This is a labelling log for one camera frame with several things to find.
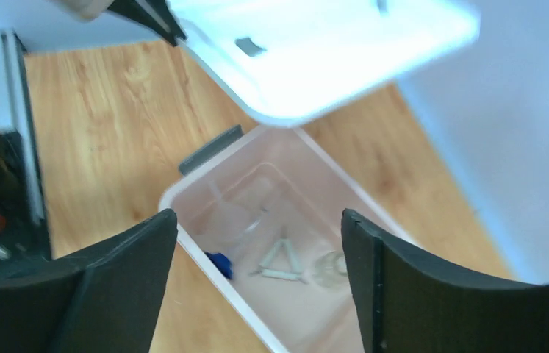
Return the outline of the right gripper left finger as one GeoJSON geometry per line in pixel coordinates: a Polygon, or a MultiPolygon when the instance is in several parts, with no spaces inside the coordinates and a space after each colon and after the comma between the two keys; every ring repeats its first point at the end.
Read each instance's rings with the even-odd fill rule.
{"type": "Polygon", "coordinates": [[[177,235],[166,208],[59,259],[0,271],[0,352],[147,352],[177,235]]]}

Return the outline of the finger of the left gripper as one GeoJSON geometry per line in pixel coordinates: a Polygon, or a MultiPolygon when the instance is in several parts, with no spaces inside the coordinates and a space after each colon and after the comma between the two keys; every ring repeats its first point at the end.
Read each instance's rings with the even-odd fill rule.
{"type": "Polygon", "coordinates": [[[187,39],[164,0],[115,0],[107,11],[150,29],[173,47],[187,39]]]}

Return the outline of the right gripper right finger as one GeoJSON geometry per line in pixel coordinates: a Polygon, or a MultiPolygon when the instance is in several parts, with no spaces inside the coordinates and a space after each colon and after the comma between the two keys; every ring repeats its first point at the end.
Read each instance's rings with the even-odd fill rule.
{"type": "Polygon", "coordinates": [[[341,235],[366,352],[549,352],[549,284],[457,265],[351,209],[341,235]]]}

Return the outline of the small glass flask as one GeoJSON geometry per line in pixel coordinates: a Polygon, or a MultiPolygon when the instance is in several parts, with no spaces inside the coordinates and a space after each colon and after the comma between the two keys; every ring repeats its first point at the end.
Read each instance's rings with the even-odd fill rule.
{"type": "Polygon", "coordinates": [[[314,261],[312,279],[323,288],[339,288],[348,284],[343,251],[331,251],[314,261]]]}

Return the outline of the white clay triangle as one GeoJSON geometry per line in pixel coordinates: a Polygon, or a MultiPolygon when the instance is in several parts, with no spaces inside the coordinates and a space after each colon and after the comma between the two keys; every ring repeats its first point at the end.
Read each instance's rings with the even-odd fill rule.
{"type": "Polygon", "coordinates": [[[287,226],[281,227],[256,269],[249,275],[309,284],[304,278],[304,267],[288,235],[287,226]]]}

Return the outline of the blue clip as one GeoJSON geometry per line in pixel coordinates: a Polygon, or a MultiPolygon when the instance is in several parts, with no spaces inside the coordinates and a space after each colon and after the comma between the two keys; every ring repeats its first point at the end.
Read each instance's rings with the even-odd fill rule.
{"type": "Polygon", "coordinates": [[[233,279],[233,265],[227,256],[220,252],[205,252],[205,255],[226,279],[233,279]]]}

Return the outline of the white bin lid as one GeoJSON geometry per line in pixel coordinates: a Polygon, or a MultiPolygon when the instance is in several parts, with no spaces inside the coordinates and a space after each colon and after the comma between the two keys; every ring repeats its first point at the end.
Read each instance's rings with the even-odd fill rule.
{"type": "Polygon", "coordinates": [[[169,1],[183,49],[252,119],[313,121],[475,42],[464,1],[169,1]]]}

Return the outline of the pink plastic bin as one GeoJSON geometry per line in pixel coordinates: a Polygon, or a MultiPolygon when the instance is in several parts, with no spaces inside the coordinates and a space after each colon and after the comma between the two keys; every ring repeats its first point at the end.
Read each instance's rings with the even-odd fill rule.
{"type": "Polygon", "coordinates": [[[323,288],[312,279],[317,258],[342,251],[344,209],[354,209],[404,240],[410,236],[301,129],[259,126],[224,146],[214,139],[208,157],[170,186],[159,208],[178,219],[178,242],[229,304],[272,352],[361,352],[349,284],[323,288]],[[201,249],[198,236],[215,202],[208,183],[223,197],[269,212],[226,279],[201,249]],[[309,284],[250,276],[282,226],[299,254],[309,284]]]}

